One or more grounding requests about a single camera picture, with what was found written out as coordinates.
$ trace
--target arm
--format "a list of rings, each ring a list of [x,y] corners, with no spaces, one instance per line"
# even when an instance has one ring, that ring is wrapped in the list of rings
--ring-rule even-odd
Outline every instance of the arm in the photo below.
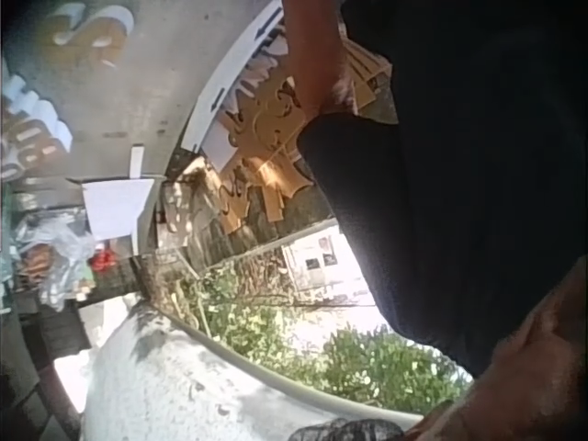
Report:
[[[354,111],[335,0],[283,0],[289,69],[307,120]]]

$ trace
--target person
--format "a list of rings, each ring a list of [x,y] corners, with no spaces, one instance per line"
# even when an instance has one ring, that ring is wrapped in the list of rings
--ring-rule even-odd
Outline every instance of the person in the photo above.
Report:
[[[573,6],[283,6],[299,150],[379,310],[479,377],[586,254],[588,57]],[[390,61],[397,125],[356,115],[339,17]]]

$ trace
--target decorative sign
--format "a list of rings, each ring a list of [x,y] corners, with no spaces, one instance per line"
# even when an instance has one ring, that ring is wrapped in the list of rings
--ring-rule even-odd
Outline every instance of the decorative sign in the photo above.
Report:
[[[115,67],[134,27],[132,13],[123,6],[107,6],[84,20],[86,6],[67,3],[40,27],[43,53],[58,65],[92,64]]]
[[[20,178],[31,168],[68,153],[72,133],[53,104],[31,90],[19,75],[10,75],[2,59],[3,181]]]
[[[376,99],[370,85],[390,65],[352,41],[345,47],[356,102],[362,108]],[[269,221],[283,220],[284,198],[312,185],[294,166],[304,114],[287,70],[288,45],[283,27],[247,64],[228,92],[202,145],[219,194],[221,222],[228,234],[242,225],[249,209],[248,188],[261,187]]]

